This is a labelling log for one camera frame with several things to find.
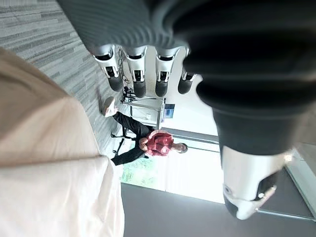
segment beige cloth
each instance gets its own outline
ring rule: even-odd
[[[82,105],[2,48],[0,188],[0,236],[123,235],[120,182]]]

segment shoe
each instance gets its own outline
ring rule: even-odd
[[[109,97],[105,101],[105,107],[104,107],[104,117],[111,117],[117,113],[117,108],[114,106],[115,98],[113,96]]]

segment human hand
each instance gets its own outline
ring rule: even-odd
[[[144,151],[144,152],[146,152],[147,150],[148,150],[148,148],[147,148],[147,146],[145,145],[145,144],[139,144],[139,148],[142,150],[142,151]]]
[[[146,137],[143,137],[139,140],[139,144],[146,144],[148,143],[148,139]]]

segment man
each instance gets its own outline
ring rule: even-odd
[[[114,106],[114,97],[109,97],[105,104],[106,118],[112,116],[119,124],[136,134],[135,148],[114,157],[112,161],[115,165],[132,162],[143,157],[144,154],[165,157],[171,150],[179,153],[187,152],[188,146],[184,143],[174,143],[170,133],[163,130],[152,131],[139,121],[118,112]]]

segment gray carpet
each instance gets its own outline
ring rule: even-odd
[[[11,0],[0,3],[0,46],[32,63],[84,106],[100,150],[113,156],[110,133],[118,129],[99,107],[110,89],[107,78],[85,49],[72,25],[54,0]]]

